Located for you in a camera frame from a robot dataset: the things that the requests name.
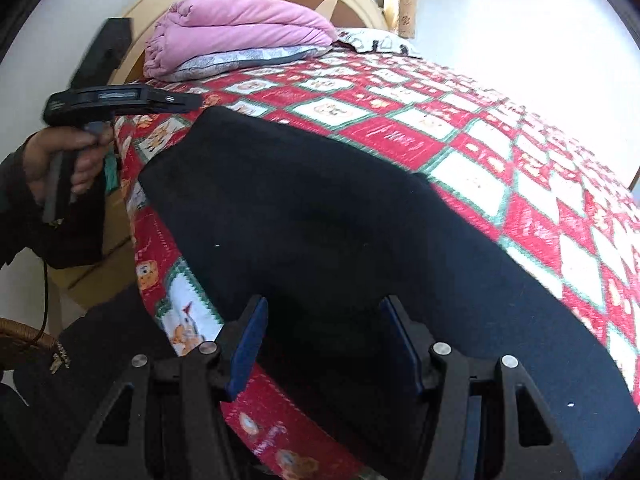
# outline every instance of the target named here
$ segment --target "floor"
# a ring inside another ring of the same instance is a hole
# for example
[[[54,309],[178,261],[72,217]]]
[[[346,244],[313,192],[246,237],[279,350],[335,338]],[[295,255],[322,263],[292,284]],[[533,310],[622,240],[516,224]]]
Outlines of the floor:
[[[136,0],[43,0],[0,64],[0,156],[42,127],[103,19]],[[415,44],[580,139],[628,184],[640,165],[640,50],[606,0],[419,0]],[[0,316],[39,325],[42,272],[0,270]],[[65,298],[63,322],[80,314]]]

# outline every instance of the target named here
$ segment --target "wooden bed frame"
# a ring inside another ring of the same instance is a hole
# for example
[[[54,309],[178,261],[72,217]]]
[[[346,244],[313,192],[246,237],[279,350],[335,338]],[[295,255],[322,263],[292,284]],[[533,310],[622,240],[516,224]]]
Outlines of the wooden bed frame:
[[[122,84],[142,76],[145,41],[156,20],[176,0],[139,0],[124,16],[133,21],[133,44],[124,62],[111,78]],[[372,0],[287,0],[316,9],[337,27],[367,27],[387,30],[382,11]],[[104,259],[94,266],[50,270],[57,286],[83,308],[112,298],[135,282],[133,245],[129,219],[120,190],[106,199],[103,248]]]

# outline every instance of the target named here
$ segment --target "person's arm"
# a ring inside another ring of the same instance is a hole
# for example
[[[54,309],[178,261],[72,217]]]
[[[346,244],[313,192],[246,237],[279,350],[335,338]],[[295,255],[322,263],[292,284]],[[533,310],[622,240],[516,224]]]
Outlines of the person's arm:
[[[101,258],[102,162],[112,139],[110,129],[96,138],[74,128],[46,128],[0,164],[0,266],[10,263],[25,247],[55,268]],[[78,200],[62,223],[44,224],[42,202],[51,155],[73,149],[82,150],[72,176],[72,191]]]

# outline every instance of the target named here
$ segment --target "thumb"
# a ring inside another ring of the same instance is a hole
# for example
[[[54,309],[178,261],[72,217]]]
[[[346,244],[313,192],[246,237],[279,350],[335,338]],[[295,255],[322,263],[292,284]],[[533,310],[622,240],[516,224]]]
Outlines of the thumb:
[[[98,141],[98,137],[71,126],[46,128],[40,132],[38,144],[46,153],[82,150]]]

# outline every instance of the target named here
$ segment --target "pink blanket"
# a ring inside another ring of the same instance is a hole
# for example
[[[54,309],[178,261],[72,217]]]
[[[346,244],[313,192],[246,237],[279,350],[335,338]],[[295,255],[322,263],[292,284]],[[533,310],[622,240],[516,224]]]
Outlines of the pink blanket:
[[[215,52],[329,46],[336,39],[327,19],[284,0],[180,0],[146,42],[144,73],[165,75],[192,57]]]

